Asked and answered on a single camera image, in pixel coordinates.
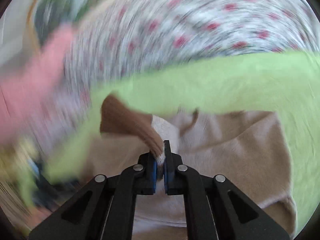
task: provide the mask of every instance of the pink cloth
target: pink cloth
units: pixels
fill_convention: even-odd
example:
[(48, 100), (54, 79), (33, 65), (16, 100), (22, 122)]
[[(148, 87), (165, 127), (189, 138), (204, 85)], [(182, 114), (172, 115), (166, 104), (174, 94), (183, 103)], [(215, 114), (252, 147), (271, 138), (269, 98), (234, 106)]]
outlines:
[(64, 56), (74, 36), (71, 26), (56, 30), (22, 73), (0, 82), (0, 144), (7, 143), (37, 111), (64, 73)]

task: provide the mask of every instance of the floral patterned fabric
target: floral patterned fabric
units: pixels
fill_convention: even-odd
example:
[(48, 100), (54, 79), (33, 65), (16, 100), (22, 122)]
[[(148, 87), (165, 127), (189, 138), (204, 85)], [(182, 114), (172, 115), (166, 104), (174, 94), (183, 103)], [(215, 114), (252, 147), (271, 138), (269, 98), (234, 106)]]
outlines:
[(49, 154), (76, 129), (98, 82), (203, 57), (319, 51), (313, 17), (303, 0), (116, 0), (74, 39), (63, 89), (32, 133)]

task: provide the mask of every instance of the green cloth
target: green cloth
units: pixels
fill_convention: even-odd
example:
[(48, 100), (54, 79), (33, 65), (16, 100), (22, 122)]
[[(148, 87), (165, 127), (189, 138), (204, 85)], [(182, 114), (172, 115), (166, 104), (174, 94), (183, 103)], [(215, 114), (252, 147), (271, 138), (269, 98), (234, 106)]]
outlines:
[(90, 137), (99, 133), (101, 103), (112, 91), (130, 107), (153, 114), (176, 113), (179, 106), (210, 113), (278, 112), (292, 154), (298, 232), (308, 222), (320, 199), (320, 56), (287, 52), (205, 59), (96, 87), (88, 120), (48, 167), (51, 179), (80, 171)]

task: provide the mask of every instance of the folded cloth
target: folded cloth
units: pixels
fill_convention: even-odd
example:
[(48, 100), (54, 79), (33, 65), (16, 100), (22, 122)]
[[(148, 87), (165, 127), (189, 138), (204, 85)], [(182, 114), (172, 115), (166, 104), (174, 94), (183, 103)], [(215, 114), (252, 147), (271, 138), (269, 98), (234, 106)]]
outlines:
[[(102, 115), (104, 127), (108, 124)], [(195, 112), (167, 118), (152, 116), (150, 129), (162, 140), (170, 140), (172, 152), (200, 174), (213, 177), (224, 174), (240, 190), (264, 209), (290, 235), (296, 227), (296, 207), (292, 199), (291, 163), (277, 114), (248, 111), (222, 115)], [(148, 147), (133, 130), (122, 126), (96, 138), (90, 148), (88, 163), (94, 175), (114, 176), (134, 165)], [(187, 237), (182, 196), (167, 196), (163, 180), (157, 182), (156, 194), (138, 196), (133, 239), (169, 239)]]
[(56, 30), (43, 51), (34, 56), (22, 73), (0, 83), (0, 144), (23, 127), (26, 118), (41, 108), (41, 102), (63, 77), (63, 59), (70, 48), (74, 30), (62, 26)]

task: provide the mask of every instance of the brown cloth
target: brown cloth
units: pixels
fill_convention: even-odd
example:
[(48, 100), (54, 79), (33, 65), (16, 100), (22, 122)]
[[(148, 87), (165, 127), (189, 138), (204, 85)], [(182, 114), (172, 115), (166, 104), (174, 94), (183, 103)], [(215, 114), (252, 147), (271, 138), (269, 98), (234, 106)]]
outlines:
[[(294, 236), (291, 160), (276, 113), (179, 112), (166, 119), (153, 115), (151, 127), (162, 140), (170, 140), (172, 152), (180, 154), (184, 164), (206, 176), (225, 175)], [(130, 132), (108, 132), (90, 148), (88, 164), (94, 175), (120, 174), (148, 152), (142, 140), (126, 135)], [(163, 180), (157, 182), (155, 195), (137, 197), (132, 239), (187, 239), (185, 227), (183, 197), (167, 196)]]
[(138, 136), (150, 149), (157, 162), (157, 177), (163, 176), (164, 143), (151, 127), (152, 115), (128, 109), (116, 96), (109, 95), (101, 106), (100, 132)]

